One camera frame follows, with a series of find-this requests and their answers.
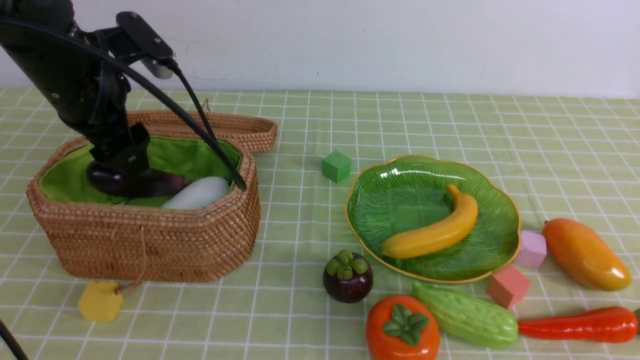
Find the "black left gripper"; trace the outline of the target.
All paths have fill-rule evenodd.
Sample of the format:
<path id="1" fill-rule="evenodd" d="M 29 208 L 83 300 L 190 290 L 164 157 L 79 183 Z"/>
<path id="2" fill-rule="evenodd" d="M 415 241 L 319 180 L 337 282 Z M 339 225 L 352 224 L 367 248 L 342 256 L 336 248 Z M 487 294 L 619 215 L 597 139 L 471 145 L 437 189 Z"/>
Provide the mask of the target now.
<path id="1" fill-rule="evenodd" d="M 150 169 L 150 134 L 142 123 L 128 126 L 126 88 L 100 59 L 21 30 L 20 68 L 67 126 L 96 143 L 89 151 L 96 163 L 126 176 Z"/>

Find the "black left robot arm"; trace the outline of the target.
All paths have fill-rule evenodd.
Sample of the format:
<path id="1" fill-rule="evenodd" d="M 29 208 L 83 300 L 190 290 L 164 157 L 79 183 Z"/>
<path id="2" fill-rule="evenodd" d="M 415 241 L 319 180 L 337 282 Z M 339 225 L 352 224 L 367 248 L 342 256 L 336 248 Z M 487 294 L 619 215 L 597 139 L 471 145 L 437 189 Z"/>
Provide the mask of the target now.
<path id="1" fill-rule="evenodd" d="M 130 126 L 125 102 L 131 90 L 114 66 L 77 47 L 24 27 L 3 25 L 1 47 L 70 129 L 94 146 L 94 161 L 124 176 L 149 167 L 150 136 Z"/>

